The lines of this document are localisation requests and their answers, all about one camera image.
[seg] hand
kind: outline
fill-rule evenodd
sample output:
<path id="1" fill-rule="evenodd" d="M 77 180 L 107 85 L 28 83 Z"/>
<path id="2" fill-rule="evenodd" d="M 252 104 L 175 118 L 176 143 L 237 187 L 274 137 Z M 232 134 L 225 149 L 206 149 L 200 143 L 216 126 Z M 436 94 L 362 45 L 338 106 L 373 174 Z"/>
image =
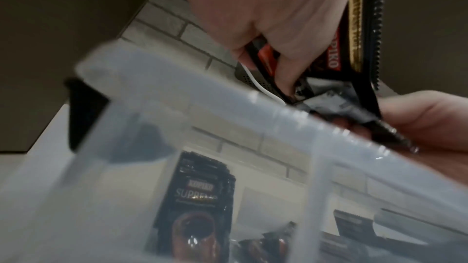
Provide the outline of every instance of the hand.
<path id="1" fill-rule="evenodd" d="M 379 100 L 383 119 L 420 147 L 401 153 L 468 185 L 468 98 L 435 91 Z M 335 124 L 370 139 L 368 130 L 339 119 Z"/>
<path id="2" fill-rule="evenodd" d="M 255 69 L 244 46 L 262 34 L 281 56 L 275 82 L 292 96 L 294 83 L 330 44 L 348 0 L 189 0 L 203 28 Z"/>

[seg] white cable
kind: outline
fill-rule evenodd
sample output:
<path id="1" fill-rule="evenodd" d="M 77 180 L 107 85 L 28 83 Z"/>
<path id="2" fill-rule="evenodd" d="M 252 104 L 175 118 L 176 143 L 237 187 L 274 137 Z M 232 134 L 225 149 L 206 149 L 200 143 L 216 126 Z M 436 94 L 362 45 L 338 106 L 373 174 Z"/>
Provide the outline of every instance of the white cable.
<path id="1" fill-rule="evenodd" d="M 242 66 L 242 68 L 244 68 L 245 72 L 247 73 L 247 76 L 250 78 L 250 80 L 252 81 L 252 83 L 262 92 L 264 93 L 265 95 L 267 95 L 268 97 L 272 98 L 273 100 L 275 100 L 276 102 L 278 103 L 281 103 L 282 105 L 286 105 L 286 103 L 283 101 L 283 99 L 281 99 L 280 97 L 274 95 L 273 93 L 270 93 L 269 91 L 267 91 L 264 87 L 262 87 L 254 78 L 254 76 L 252 75 L 252 73 L 250 73 L 250 70 L 242 63 L 240 63 L 240 65 Z"/>

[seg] white brick wall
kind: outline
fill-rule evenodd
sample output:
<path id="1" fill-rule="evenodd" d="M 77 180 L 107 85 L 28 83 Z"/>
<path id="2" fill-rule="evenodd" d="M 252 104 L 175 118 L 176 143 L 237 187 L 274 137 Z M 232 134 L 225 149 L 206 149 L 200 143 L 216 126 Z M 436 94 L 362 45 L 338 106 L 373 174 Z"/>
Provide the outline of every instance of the white brick wall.
<path id="1" fill-rule="evenodd" d="M 122 37 L 147 50 L 186 67 L 206 70 L 208 75 L 240 82 L 234 76 L 236 61 L 224 47 L 213 41 L 190 11 L 186 0 L 149 0 Z M 393 94 L 383 85 L 381 95 Z M 251 130 L 219 118 L 188 102 L 166 102 L 189 115 L 194 128 L 187 134 L 188 147 L 219 153 L 267 173 L 305 183 L 311 158 L 286 143 L 264 138 Z M 354 204 L 396 210 L 417 211 L 416 202 L 375 180 L 343 167 L 333 171 L 332 191 Z"/>

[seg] plastic container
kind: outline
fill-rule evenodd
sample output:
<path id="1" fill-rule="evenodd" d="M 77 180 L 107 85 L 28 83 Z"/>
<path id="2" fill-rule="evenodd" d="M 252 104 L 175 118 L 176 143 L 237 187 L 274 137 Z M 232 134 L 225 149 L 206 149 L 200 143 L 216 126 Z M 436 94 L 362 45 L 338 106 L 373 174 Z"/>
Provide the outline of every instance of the plastic container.
<path id="1" fill-rule="evenodd" d="M 125 41 L 77 73 L 112 103 L 37 210 L 18 262 L 172 262 L 148 245 L 183 150 L 236 177 L 233 245 L 293 221 L 290 263 L 466 262 L 466 188 L 385 147 Z M 301 169 L 307 185 L 286 178 Z"/>

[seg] translucent plastic box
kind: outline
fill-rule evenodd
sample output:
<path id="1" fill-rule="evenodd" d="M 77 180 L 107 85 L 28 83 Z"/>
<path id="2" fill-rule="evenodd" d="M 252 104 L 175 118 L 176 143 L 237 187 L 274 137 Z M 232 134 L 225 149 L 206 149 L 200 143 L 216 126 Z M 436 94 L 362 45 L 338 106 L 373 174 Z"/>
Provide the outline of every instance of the translucent plastic box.
<path id="1" fill-rule="evenodd" d="M 383 146 L 124 41 L 77 73 L 111 104 L 16 262 L 467 262 L 467 190 Z"/>

